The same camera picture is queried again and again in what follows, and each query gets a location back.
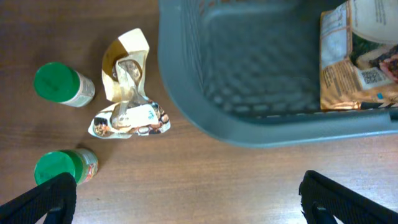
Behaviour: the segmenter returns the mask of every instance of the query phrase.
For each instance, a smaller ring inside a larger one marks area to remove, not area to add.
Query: food wrapper
[[[397,106],[398,1],[349,0],[321,15],[321,109]]]
[[[102,139],[126,139],[170,129],[169,117],[158,103],[146,97],[145,63],[148,43],[140,29],[131,30],[106,50],[102,81],[106,98],[115,104],[100,111],[88,132]]]

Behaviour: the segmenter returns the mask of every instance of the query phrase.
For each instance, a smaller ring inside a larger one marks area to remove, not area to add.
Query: torn packaging
[[[164,133],[169,117],[144,92],[145,62],[149,46],[140,29],[115,40],[103,57],[102,77],[106,98],[115,104],[100,111],[88,132],[97,138],[129,138]]]

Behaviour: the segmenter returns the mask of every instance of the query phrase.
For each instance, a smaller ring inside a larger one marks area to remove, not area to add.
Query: jar label
[[[96,156],[87,149],[75,149],[75,151],[82,156],[83,165],[87,167],[87,169],[85,169],[86,170],[85,173],[83,174],[84,180],[82,183],[85,183],[91,180],[94,177],[94,175],[97,173],[98,160]]]
[[[62,102],[64,105],[81,107],[88,104],[94,97],[95,87],[94,83],[88,78],[84,77],[82,74],[76,72],[80,79],[80,87],[76,95],[65,102]]]

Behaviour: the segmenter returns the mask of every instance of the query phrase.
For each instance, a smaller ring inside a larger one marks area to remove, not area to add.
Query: green bottle cap
[[[76,95],[80,79],[73,69],[59,62],[51,62],[39,68],[33,84],[39,96],[61,103]]]
[[[40,185],[58,174],[70,173],[79,184],[83,173],[83,163],[73,151],[54,151],[42,156],[35,167],[35,181]]]

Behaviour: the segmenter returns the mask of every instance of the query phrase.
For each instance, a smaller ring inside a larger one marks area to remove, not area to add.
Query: barcode
[[[383,81],[383,77],[377,70],[365,70],[361,72],[366,84],[373,84]]]

